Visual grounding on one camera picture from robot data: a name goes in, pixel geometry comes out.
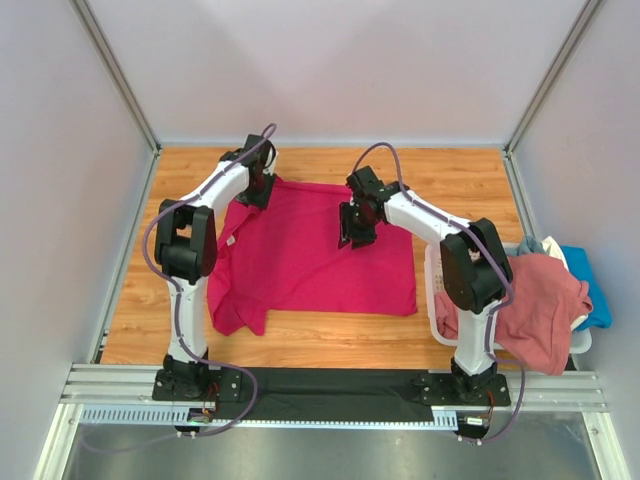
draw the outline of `laundry basket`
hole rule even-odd
[[[505,247],[517,246],[517,244],[505,243]],[[438,332],[438,323],[436,321],[435,295],[444,290],[444,282],[442,280],[442,259],[440,258],[440,249],[431,248],[427,245],[424,255],[424,275],[427,286],[427,313],[429,314],[429,323],[431,324],[431,334],[443,345],[455,347],[458,345],[457,340],[444,338]],[[502,345],[493,344],[494,350],[504,350]],[[574,331],[571,336],[571,348],[569,353],[584,353],[591,348],[591,333],[589,329],[582,331]]]

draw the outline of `wood table surface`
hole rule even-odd
[[[169,295],[166,282],[144,263],[142,232],[162,200],[192,191],[227,150],[188,147],[163,151],[101,363],[162,363],[170,337]],[[276,173],[285,180],[344,184],[362,151],[282,148]],[[487,217],[496,224],[503,241],[520,241],[522,229],[499,150],[406,148],[399,153],[405,182],[422,198],[471,220]],[[395,180],[388,151],[372,152],[363,163],[367,164],[385,183]],[[218,232],[223,222],[223,216],[216,219]],[[264,336],[243,328],[225,337],[212,328],[205,308],[209,358],[260,367],[449,368],[454,349],[440,345],[429,328],[425,243],[414,237],[413,249],[417,314],[395,317],[270,311]]]

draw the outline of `light pink cloth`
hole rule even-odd
[[[214,328],[230,335],[247,325],[263,335],[269,309],[415,313],[408,232],[380,223],[373,245],[338,250],[339,205],[350,195],[344,186],[278,178],[266,210],[232,202],[207,289]]]
[[[593,310],[589,284],[561,260],[540,253],[509,257],[515,301],[500,310],[495,340],[529,368],[562,375],[571,346],[571,323]],[[458,311],[446,292],[435,298],[438,332],[458,338]]]

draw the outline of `magenta t-shirt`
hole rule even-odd
[[[410,315],[416,308],[411,234],[378,224],[373,245],[338,249],[347,187],[278,178],[260,211],[231,202],[207,301],[213,326],[263,335],[267,310]]]

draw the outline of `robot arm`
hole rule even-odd
[[[182,289],[179,310],[176,311],[176,286],[167,282],[171,296],[172,321],[171,343],[165,363],[193,363],[193,359],[178,342],[175,331],[176,314],[180,319],[183,341],[193,353],[207,358],[202,320],[206,278],[213,271],[216,261],[215,217],[220,215],[234,198],[246,205],[266,208],[275,180],[273,172],[277,158],[277,152],[271,142],[266,141],[247,161],[229,168],[235,158],[252,148],[261,138],[249,135],[244,148],[223,155],[214,172],[198,188],[180,200],[193,197],[195,199],[166,215],[158,223],[155,260],[162,266],[162,272]],[[214,177],[219,178],[206,189]],[[165,200],[160,206],[160,212],[175,203],[175,200]],[[190,237],[181,235],[181,231],[187,227],[191,229]]]
[[[384,185],[370,167],[353,172],[347,186],[353,196],[351,202],[340,206],[341,246],[351,243],[359,248],[373,243],[379,221],[404,228],[432,246],[440,245],[445,290],[458,309],[458,346],[452,371],[467,392],[482,390],[496,371],[485,351],[489,312],[505,291],[475,244],[454,225],[474,231],[511,281],[511,269],[495,226],[487,219],[470,222],[450,215],[420,199],[408,187],[405,194],[398,182]],[[494,331],[489,335],[492,345]]]

